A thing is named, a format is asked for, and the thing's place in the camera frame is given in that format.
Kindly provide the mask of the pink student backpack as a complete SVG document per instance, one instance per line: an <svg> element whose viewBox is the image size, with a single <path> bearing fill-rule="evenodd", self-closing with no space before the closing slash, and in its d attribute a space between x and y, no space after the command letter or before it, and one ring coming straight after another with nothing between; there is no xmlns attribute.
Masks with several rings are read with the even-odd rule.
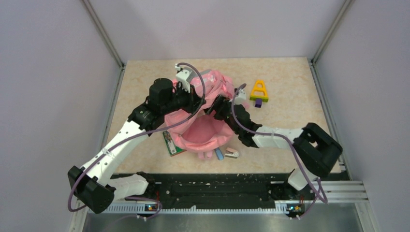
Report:
<svg viewBox="0 0 410 232"><path fill-rule="evenodd" d="M215 112L206 114L219 95L231 100L234 95L234 85L230 77L217 70L201 72L205 84L206 103L199 112L179 126L168 129L176 146L198 154L198 157L210 158L214 149L227 144L234 132L222 120L214 118Z"/></svg>

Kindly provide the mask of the green picture book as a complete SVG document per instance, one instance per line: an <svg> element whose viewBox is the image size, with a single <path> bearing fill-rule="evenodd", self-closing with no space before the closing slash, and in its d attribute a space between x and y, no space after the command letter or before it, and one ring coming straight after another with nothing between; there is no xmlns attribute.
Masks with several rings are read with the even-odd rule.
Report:
<svg viewBox="0 0 410 232"><path fill-rule="evenodd" d="M174 143L174 141L173 141L173 139L172 139L172 137L171 137L171 135L168 131L166 131L166 130L163 131L162 135L163 135L163 138L164 138L164 141L165 141L165 144L166 144L166 147L168 149L170 157L176 156L176 155L186 151L185 149L182 149L182 148L178 147Z"/></svg>

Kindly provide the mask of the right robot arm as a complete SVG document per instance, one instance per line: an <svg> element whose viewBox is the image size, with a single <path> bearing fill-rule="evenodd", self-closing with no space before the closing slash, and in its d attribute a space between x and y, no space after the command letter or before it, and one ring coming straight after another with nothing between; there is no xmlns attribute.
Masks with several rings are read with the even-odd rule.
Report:
<svg viewBox="0 0 410 232"><path fill-rule="evenodd" d="M305 186L312 186L314 180L327 177L343 152L342 146L316 123L309 122L300 129L263 126L250 119L243 105L232 104L221 95L205 109L205 113L224 121L247 147L274 147L292 152L298 167L283 186L289 199L297 199Z"/></svg>

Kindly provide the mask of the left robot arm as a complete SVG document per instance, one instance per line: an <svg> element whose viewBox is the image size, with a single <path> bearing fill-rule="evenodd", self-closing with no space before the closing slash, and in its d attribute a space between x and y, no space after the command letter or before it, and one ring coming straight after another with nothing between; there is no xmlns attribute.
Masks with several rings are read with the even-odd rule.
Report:
<svg viewBox="0 0 410 232"><path fill-rule="evenodd" d="M94 213L103 212L112 202L139 195L151 199L155 187L140 174L112 179L124 159L153 133L179 126L193 118L206 103L205 85L198 92L188 81L159 78L149 88L145 101L137 106L116 136L90 161L68 171L71 191L67 207L75 212L76 197Z"/></svg>

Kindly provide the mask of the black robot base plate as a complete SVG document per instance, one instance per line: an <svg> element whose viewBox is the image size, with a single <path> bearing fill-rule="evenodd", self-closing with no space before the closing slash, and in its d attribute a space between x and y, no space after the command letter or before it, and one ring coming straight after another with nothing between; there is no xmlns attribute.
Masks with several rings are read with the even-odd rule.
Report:
<svg viewBox="0 0 410 232"><path fill-rule="evenodd" d="M188 201L225 197L228 200L310 200L310 187L296 190L288 184L288 174L148 174L155 186L147 195L155 193L161 202Z"/></svg>

